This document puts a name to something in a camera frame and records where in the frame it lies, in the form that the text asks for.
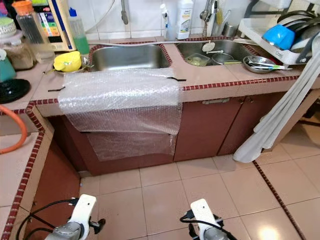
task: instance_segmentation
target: orange lid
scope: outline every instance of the orange lid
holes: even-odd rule
[[[16,13],[20,16],[28,15],[34,11],[31,1],[15,1],[12,3]]]

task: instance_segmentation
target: white cloth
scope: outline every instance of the white cloth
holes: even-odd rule
[[[255,126],[254,133],[236,150],[233,159],[249,163],[262,149],[270,149],[320,74],[320,51],[313,52],[300,77],[281,100]]]

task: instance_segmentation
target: sink basin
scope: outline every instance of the sink basin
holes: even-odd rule
[[[235,60],[242,62],[244,57],[252,56],[252,54],[241,43],[233,42],[231,40],[214,40],[211,42],[215,43],[215,47],[212,51],[223,50],[225,54],[231,55]],[[179,43],[176,46],[184,59],[192,54],[202,54],[210,58],[210,60],[206,64],[207,66],[219,65],[218,63],[215,63],[211,58],[214,53],[206,54],[202,51],[202,46],[204,44],[205,43]]]
[[[168,68],[160,46],[106,46],[92,53],[92,71]]]

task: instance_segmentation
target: orange hose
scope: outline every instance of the orange hose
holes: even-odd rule
[[[13,120],[19,125],[21,129],[21,138],[15,145],[0,149],[0,154],[5,154],[20,148],[20,146],[24,144],[27,138],[27,128],[25,123],[21,120],[21,118],[10,109],[0,105],[0,111],[4,112],[9,117],[13,118]]]

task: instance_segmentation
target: blue bowl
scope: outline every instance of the blue bowl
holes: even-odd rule
[[[278,24],[266,31],[262,38],[281,50],[288,50],[294,43],[295,32]]]

